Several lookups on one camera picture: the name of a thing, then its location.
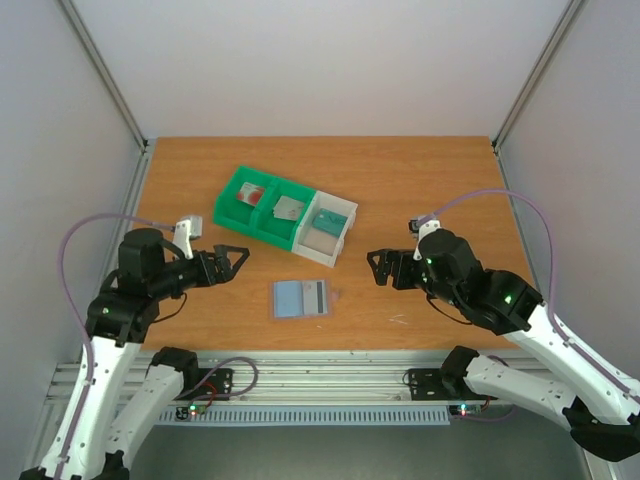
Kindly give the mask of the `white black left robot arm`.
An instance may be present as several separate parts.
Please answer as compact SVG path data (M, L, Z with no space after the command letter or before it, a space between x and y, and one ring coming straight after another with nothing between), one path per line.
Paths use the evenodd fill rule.
M233 280L250 256L248 249L229 245L197 251L192 237L185 221L175 226L172 241L156 228L124 235L117 267L81 324L84 352L64 417L40 464L22 478L127 479L161 411L199 391L205 378L196 353L164 347L125 408L116 409L150 327L163 320L161 302Z

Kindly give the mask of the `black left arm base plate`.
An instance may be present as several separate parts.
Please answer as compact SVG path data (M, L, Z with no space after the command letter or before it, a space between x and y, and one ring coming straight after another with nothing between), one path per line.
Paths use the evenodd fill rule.
M233 387L234 371L231 368L216 370L205 382L190 393L181 393L177 399L180 401L227 401Z

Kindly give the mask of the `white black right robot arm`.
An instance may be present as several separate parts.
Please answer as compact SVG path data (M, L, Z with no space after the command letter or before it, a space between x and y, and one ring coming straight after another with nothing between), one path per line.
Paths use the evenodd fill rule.
M381 249L368 253L367 262L377 285L422 290L456 308L465 322L519 346L555 376L544 380L457 346L440 367L447 393L471 391L534 412L609 462L638 454L638 380L584 344L520 276L484 268L469 243L445 229L426 234L414 251Z

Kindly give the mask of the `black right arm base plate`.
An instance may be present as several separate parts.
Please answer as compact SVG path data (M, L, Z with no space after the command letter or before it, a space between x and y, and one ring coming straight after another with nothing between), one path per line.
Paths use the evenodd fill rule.
M404 372L402 383L412 401L484 401L488 397L473 392L462 379L443 376L436 368L412 368Z

